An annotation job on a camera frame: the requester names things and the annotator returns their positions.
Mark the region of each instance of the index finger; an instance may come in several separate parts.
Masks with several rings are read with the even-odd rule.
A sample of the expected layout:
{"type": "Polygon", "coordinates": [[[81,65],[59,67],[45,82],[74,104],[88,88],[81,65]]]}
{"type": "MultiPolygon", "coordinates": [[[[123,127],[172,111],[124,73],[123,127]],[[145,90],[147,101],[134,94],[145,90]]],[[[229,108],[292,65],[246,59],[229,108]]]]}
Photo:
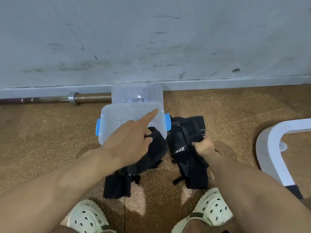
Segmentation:
{"type": "Polygon", "coordinates": [[[154,109],[153,111],[147,113],[144,117],[142,117],[138,122],[142,123],[144,126],[148,126],[148,124],[155,118],[158,114],[159,109],[154,109]]]}

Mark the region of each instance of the clear plastic storage box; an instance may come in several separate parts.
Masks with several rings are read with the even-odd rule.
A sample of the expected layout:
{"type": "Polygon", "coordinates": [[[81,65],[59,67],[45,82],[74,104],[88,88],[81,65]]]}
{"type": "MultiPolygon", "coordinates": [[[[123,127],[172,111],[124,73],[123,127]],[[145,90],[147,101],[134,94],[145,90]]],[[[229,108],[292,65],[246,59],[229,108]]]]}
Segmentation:
{"type": "Polygon", "coordinates": [[[164,138],[171,129],[169,114],[164,114],[163,89],[160,83],[119,83],[111,90],[112,104],[101,110],[96,125],[96,135],[102,145],[123,123],[137,121],[146,113],[158,108],[159,113],[149,123],[164,138]]]}

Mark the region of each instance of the shoe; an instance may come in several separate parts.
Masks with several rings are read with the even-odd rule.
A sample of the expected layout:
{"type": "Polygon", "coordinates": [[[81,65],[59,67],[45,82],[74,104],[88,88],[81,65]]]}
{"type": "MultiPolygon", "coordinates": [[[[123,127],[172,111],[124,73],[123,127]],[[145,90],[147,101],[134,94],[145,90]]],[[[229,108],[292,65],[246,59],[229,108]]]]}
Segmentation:
{"type": "Polygon", "coordinates": [[[181,233],[191,219],[199,219],[212,227],[220,226],[233,217],[217,187],[208,190],[188,217],[177,223],[172,233],[181,233]]]}
{"type": "Polygon", "coordinates": [[[101,233],[109,228],[109,223],[95,202],[83,200],[71,210],[67,226],[79,233],[101,233]]]}

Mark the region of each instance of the cork floor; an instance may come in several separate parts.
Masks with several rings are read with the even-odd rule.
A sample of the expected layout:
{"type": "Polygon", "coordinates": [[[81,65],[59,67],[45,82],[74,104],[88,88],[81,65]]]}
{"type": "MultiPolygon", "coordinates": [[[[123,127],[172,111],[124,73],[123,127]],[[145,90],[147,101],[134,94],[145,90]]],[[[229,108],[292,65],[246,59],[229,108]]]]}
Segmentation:
{"type": "MultiPolygon", "coordinates": [[[[170,91],[164,92],[164,107],[173,117],[203,115],[221,153],[257,167],[258,134],[281,121],[311,118],[310,98],[311,85],[170,91]]],[[[105,105],[0,105],[0,193],[98,147],[95,125],[105,105]]],[[[310,133],[282,138],[289,147],[282,155],[305,197],[311,196],[310,138],[310,133]]],[[[203,194],[184,183],[174,186],[179,176],[167,154],[158,169],[143,173],[139,185],[132,184],[130,198],[103,199],[103,182],[84,198],[97,202],[118,232],[170,232],[203,194]]],[[[211,232],[225,229],[241,232],[234,219],[211,232]]]]}

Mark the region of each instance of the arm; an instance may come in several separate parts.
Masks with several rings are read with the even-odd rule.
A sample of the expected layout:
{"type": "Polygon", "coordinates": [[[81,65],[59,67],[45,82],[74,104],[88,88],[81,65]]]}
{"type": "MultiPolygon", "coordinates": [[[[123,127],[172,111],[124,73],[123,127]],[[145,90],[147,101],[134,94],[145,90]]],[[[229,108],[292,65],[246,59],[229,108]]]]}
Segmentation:
{"type": "Polygon", "coordinates": [[[245,232],[311,231],[311,212],[274,178],[216,152],[209,138],[193,145],[245,232]]]}
{"type": "Polygon", "coordinates": [[[1,231],[51,232],[92,186],[147,153],[152,138],[144,135],[151,133],[147,125],[157,113],[154,110],[136,122],[126,122],[102,147],[2,194],[1,231]]]}

